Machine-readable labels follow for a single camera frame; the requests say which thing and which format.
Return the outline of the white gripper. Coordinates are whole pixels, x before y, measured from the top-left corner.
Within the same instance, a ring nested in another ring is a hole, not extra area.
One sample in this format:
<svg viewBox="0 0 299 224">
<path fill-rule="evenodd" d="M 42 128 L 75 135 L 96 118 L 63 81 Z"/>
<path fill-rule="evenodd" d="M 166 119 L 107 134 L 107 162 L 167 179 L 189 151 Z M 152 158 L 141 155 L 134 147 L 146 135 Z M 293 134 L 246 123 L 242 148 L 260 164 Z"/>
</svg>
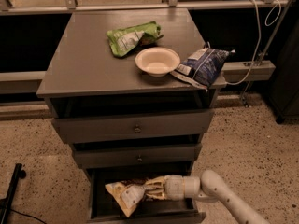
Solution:
<svg viewBox="0 0 299 224">
<path fill-rule="evenodd" d="M 199 195 L 200 179 L 195 176 L 167 175 L 158 176 L 145 182 L 148 189 L 162 189 L 147 191 L 146 196 L 156 200 L 195 199 Z"/>
</svg>

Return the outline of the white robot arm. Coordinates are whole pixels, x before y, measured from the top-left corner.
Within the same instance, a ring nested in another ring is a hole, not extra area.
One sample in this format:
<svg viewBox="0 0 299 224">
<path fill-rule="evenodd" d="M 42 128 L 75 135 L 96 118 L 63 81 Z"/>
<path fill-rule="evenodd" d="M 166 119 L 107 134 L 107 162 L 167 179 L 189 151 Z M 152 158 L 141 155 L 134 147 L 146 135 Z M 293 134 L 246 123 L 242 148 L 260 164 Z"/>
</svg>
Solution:
<svg viewBox="0 0 299 224">
<path fill-rule="evenodd" d="M 205 170 L 200 177 L 166 175 L 145 183 L 146 195 L 153 199 L 198 202 L 221 202 L 238 224 L 270 224 L 263 216 L 238 197 L 214 171 Z"/>
</svg>

